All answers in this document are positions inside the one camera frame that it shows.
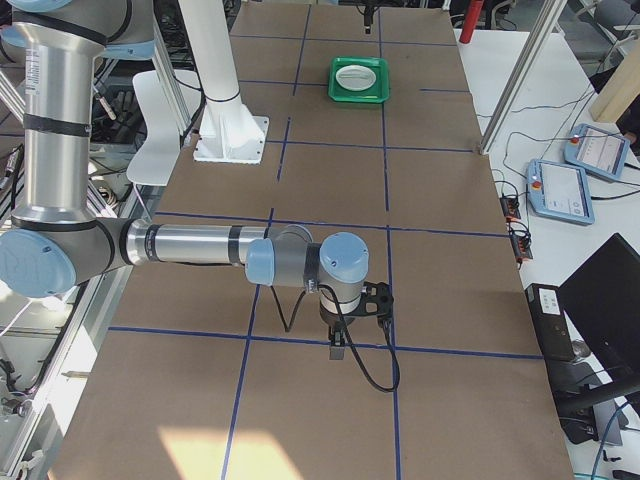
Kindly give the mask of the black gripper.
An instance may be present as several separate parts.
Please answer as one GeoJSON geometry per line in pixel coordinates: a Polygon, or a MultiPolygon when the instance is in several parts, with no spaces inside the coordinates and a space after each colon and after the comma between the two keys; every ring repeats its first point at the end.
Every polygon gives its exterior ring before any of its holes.
{"type": "Polygon", "coordinates": [[[355,321],[355,317],[352,315],[343,315],[340,317],[337,313],[329,311],[323,305],[320,306],[320,316],[329,326],[329,359],[332,361],[343,360],[346,348],[344,326],[352,324],[355,321]]]}

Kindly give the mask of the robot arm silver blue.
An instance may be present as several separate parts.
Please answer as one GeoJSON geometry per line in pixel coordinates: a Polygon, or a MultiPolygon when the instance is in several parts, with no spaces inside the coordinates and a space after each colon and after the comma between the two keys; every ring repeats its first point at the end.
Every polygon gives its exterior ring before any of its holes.
{"type": "Polygon", "coordinates": [[[339,355],[353,344],[348,326],[366,312],[369,253],[339,232],[315,242],[299,225],[159,225],[100,219],[87,206],[96,59],[106,53],[150,58],[149,1],[15,1],[12,26],[25,43],[25,193],[1,238],[1,278],[42,298],[99,274],[146,262],[233,265],[251,283],[318,292],[339,355]]]}

